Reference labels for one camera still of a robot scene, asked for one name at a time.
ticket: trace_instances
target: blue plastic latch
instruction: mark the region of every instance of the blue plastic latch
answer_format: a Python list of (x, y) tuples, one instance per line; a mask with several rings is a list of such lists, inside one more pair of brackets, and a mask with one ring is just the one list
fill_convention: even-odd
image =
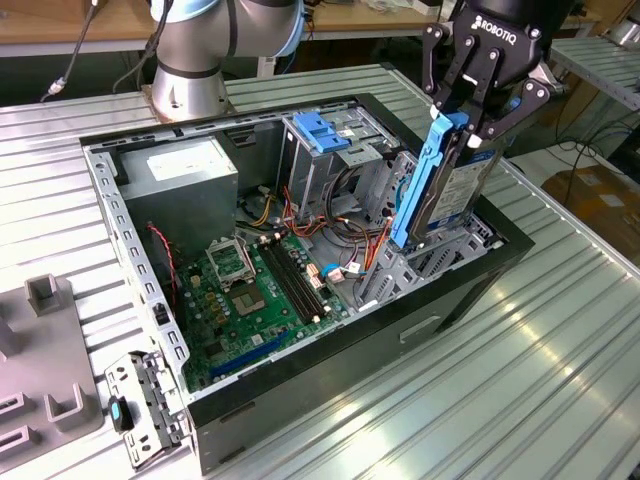
[(293, 116), (293, 123), (320, 153), (349, 148), (351, 142), (338, 135), (331, 124), (316, 112)]
[(111, 405), (111, 417), (114, 420), (118, 420), (120, 418), (120, 405), (117, 403)]

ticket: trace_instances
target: yellow wire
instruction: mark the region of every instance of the yellow wire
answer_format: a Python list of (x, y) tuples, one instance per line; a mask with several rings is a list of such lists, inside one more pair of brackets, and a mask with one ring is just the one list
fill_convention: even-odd
[(262, 213), (262, 216), (258, 220), (256, 220), (251, 224), (252, 227), (259, 227), (260, 225), (262, 225), (264, 222), (267, 221), (267, 218), (269, 218), (269, 210), (270, 210), (269, 207), (271, 206), (272, 198), (273, 197), (271, 195), (267, 197), (267, 201), (264, 205), (264, 212)]

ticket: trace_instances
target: open computer tower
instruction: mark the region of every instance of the open computer tower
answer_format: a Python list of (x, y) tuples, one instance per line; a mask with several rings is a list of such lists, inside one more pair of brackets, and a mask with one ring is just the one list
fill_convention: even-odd
[(189, 442), (211, 471), (451, 327), (526, 254), (482, 196), (394, 245), (422, 143), (371, 95), (82, 140), (153, 345), (106, 372), (134, 468)]

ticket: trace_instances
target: metal shelf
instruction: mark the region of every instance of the metal shelf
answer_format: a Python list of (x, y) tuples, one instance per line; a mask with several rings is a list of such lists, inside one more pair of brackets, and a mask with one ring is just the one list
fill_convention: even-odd
[(631, 110), (640, 109), (640, 51), (600, 37), (570, 38), (553, 41), (551, 59)]

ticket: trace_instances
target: metal case frame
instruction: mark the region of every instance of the metal case frame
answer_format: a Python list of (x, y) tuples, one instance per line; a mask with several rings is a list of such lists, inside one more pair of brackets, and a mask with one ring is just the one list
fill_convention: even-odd
[[(401, 139), (409, 151), (416, 156), (419, 154), (422, 140), (369, 94), (316, 100), (281, 107), (277, 111), (296, 113), (301, 109), (317, 109), (319, 105), (353, 101)], [(207, 128), (215, 130), (227, 123), (250, 124), (251, 118), (258, 123), (261, 114), (263, 118), (273, 118), (274, 110), (82, 139), (90, 170), (94, 173), (96, 189), (103, 199), (101, 208), (107, 223), (118, 231), (126, 232), (133, 228), (124, 205), (113, 204), (113, 201), (118, 202), (117, 197), (115, 200), (105, 197), (109, 191), (111, 194), (117, 193), (117, 189), (115, 185), (102, 184), (106, 166), (103, 164), (102, 168), (98, 168), (101, 152), (115, 147), (137, 146), (139, 142), (149, 144), (193, 132), (206, 133)], [(252, 371), (233, 381), (227, 379), (223, 388), (213, 393), (183, 398), (196, 432), (195, 445), (202, 472), (211, 471), (219, 463), (233, 458), (278, 428), (409, 352), (436, 332), (449, 328), (533, 246), (533, 242), (484, 197), (478, 199), (474, 213), (503, 239), (504, 245), (445, 272), (428, 285), (414, 286), (406, 295), (381, 308), (363, 312), (357, 316), (357, 320), (315, 339), (305, 348), (261, 365), (258, 373)], [(169, 365), (174, 369), (180, 368), (184, 361), (180, 360), (179, 350), (184, 341), (175, 321), (171, 318), (160, 324), (150, 320), (154, 318), (153, 305), (162, 303), (169, 309), (153, 272), (143, 273), (135, 267), (143, 264), (144, 260), (148, 263), (142, 245), (138, 245), (137, 235), (129, 238), (125, 235), (125, 238), (116, 238), (114, 242), (119, 256), (130, 256), (127, 262), (121, 263), (132, 265), (132, 271), (128, 273), (137, 280), (135, 283), (140, 298), (139, 301), (136, 298), (136, 303), (142, 309), (143, 322), (157, 332), (158, 338), (154, 340), (160, 343), (165, 356), (167, 352), (175, 354), (175, 357), (167, 358)], [(132, 249), (138, 249), (135, 255)]]

